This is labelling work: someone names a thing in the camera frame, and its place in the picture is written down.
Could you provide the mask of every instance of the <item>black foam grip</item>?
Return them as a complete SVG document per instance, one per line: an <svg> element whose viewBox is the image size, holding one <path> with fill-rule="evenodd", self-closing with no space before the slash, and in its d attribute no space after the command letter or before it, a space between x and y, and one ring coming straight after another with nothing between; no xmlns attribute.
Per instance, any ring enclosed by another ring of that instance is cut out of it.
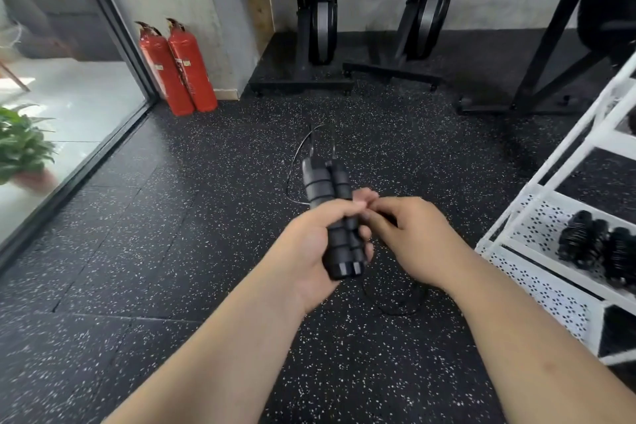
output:
<svg viewBox="0 0 636 424"><path fill-rule="evenodd" d="M303 183L311 208L334 198L352 199L346 168L339 161L319 156L303 160ZM322 264L332 280L362 275L366 260L364 242L358 235L358 219L350 217L328 227L328 246Z"/></svg>

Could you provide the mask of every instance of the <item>forearm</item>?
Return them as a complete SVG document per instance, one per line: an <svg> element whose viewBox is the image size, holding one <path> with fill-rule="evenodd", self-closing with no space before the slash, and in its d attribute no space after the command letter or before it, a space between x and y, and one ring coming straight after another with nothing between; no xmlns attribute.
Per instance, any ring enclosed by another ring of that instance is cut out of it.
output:
<svg viewBox="0 0 636 424"><path fill-rule="evenodd" d="M476 253L445 285L511 424L627 423L636 396L503 272Z"/></svg>
<svg viewBox="0 0 636 424"><path fill-rule="evenodd" d="M255 268L107 424L254 423L304 313Z"/></svg>

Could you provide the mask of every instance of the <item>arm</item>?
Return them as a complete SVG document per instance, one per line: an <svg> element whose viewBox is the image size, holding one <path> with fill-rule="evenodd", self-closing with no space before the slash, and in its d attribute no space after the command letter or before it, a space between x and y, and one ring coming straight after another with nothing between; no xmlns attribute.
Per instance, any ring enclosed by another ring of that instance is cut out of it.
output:
<svg viewBox="0 0 636 424"><path fill-rule="evenodd" d="M636 396L497 267L469 248L431 203L380 198L369 225L414 278L464 313L510 424L630 423Z"/></svg>
<svg viewBox="0 0 636 424"><path fill-rule="evenodd" d="M255 423L306 313L336 289L322 266L326 227L377 198L334 200L284 230L192 337L105 424ZM360 228L365 240L368 227ZM366 243L367 258L373 247Z"/></svg>

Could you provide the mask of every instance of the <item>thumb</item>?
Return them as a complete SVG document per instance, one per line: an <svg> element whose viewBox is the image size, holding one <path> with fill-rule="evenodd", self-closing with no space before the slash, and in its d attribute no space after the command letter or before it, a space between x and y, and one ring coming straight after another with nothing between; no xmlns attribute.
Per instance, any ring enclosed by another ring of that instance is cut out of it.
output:
<svg viewBox="0 0 636 424"><path fill-rule="evenodd" d="M328 227L344 217L352 217L366 208L365 201L350 201L346 199L334 199L316 206L305 213L314 224Z"/></svg>
<svg viewBox="0 0 636 424"><path fill-rule="evenodd" d="M398 227L394 226L385 217L373 210L365 210L362 216L371 228L371 231L379 236L384 243L392 246L398 236Z"/></svg>

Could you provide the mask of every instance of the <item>perforated shelf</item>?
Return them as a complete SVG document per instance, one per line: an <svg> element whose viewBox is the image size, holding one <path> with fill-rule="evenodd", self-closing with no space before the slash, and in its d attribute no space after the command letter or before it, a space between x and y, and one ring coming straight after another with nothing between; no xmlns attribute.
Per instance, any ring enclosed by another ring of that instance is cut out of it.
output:
<svg viewBox="0 0 636 424"><path fill-rule="evenodd" d="M489 260L521 285L574 337L586 341L590 312L601 305L600 300L505 248L498 247Z"/></svg>
<svg viewBox="0 0 636 424"><path fill-rule="evenodd" d="M537 194L540 190L541 187L536 187L531 194L528 194L522 200L521 208L513 215L518 215L533 198L533 194ZM600 266L586 271L559 259L557 255L559 236L571 216L581 210L591 212L595 219L606 220L610 228L626 227L633 235L636 235L636 225L552 191L524 221L514 223L515 231L503 243L580 287L636 314L636 295L608 284Z"/></svg>

